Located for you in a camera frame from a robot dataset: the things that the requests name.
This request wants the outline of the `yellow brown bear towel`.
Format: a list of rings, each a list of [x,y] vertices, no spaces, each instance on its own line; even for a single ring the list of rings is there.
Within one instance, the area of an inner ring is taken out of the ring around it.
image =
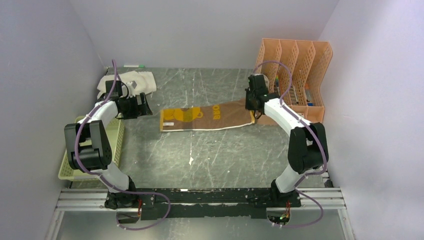
[[[160,111],[161,132],[218,131],[249,126],[255,123],[254,113],[245,108],[245,100],[209,106],[167,108]]]

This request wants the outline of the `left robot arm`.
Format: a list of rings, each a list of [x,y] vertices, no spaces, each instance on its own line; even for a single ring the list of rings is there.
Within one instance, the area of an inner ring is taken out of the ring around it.
[[[107,187],[104,203],[107,209],[142,204],[133,180],[113,162],[113,148],[106,132],[106,127],[117,120],[118,115],[128,120],[152,114],[146,94],[137,93],[137,86],[134,80],[106,81],[106,92],[100,95],[94,108],[82,120],[64,127],[68,164],[73,170],[95,176]]]

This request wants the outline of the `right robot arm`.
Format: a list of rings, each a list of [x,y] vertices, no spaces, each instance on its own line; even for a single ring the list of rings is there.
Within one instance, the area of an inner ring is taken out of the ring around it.
[[[288,107],[276,93],[270,93],[263,74],[248,77],[245,108],[260,117],[267,116],[289,136],[288,166],[271,184],[270,202],[282,207],[289,200],[290,192],[309,176],[326,171],[329,160],[325,127],[313,123]]]

